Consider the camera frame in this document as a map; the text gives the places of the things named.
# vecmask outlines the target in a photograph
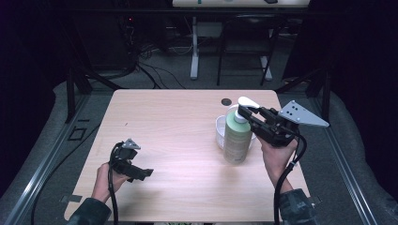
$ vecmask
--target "person's right hand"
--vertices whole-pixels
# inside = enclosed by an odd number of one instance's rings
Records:
[[[262,138],[257,137],[261,143],[261,150],[263,151],[263,160],[270,181],[276,187],[279,178],[281,177],[284,169],[286,168],[289,159],[298,146],[298,142],[293,140],[286,147],[274,147],[270,143],[264,141]],[[281,193],[292,190],[292,186],[286,179],[283,182]]]

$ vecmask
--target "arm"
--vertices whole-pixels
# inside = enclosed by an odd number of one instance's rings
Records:
[[[104,224],[111,215],[111,209],[106,202],[111,197],[108,190],[109,164],[104,163],[97,169],[96,184],[91,194],[70,217],[68,225],[72,224]],[[114,190],[117,192],[129,177],[113,171]]]
[[[298,146],[298,142],[293,140],[286,147],[274,147],[260,137],[263,160],[269,179],[276,187],[286,165]],[[302,189],[293,189],[286,178],[281,188],[280,211],[283,220],[289,224],[318,224],[316,212],[305,196]]]

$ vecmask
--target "white desk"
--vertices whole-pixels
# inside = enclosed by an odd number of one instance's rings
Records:
[[[90,197],[98,166],[116,143],[132,138],[141,146],[133,165],[154,169],[145,181],[126,183],[116,193],[120,221],[272,221],[274,187],[259,141],[246,160],[228,164],[216,143],[215,122],[225,114],[223,98],[241,96],[280,109],[273,91],[118,90],[104,115],[73,195]],[[289,174],[294,188],[309,195],[301,168]],[[80,202],[70,202],[65,219]]]
[[[310,0],[278,0],[276,4],[268,4],[264,0],[173,0],[175,8],[306,8]],[[192,18],[192,62],[191,79],[198,77],[199,52],[197,47],[197,22]],[[261,63],[267,64],[267,59],[261,57]],[[270,71],[267,71],[266,80],[271,80]]]

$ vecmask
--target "hand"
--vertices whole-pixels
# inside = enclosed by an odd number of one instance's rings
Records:
[[[286,147],[274,147],[270,143],[264,141],[262,138],[257,137],[261,143],[261,150],[263,151],[263,160],[266,166],[266,170],[272,185],[276,187],[279,178],[281,177],[286,165],[291,158],[293,152],[298,146],[298,142],[293,140]],[[293,187],[290,185],[287,179],[284,180],[281,193],[292,190]]]
[[[97,199],[103,203],[106,203],[108,199],[111,197],[111,194],[108,190],[108,171],[109,164],[104,163],[97,169],[97,180],[93,189],[93,193],[91,194],[91,198]],[[114,191],[117,192],[120,187],[122,187],[123,183],[130,178],[124,174],[119,174],[112,170],[112,177],[114,182]]]

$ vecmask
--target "person's left hand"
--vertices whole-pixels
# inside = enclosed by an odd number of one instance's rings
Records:
[[[109,171],[109,163],[103,163],[97,169],[97,180],[93,189],[93,193],[91,194],[91,198],[97,199],[103,203],[106,203],[108,199],[111,197],[111,194],[108,190],[108,171]],[[122,187],[123,183],[130,178],[124,174],[120,174],[112,170],[112,177],[114,182],[114,191],[117,192],[120,187]]]

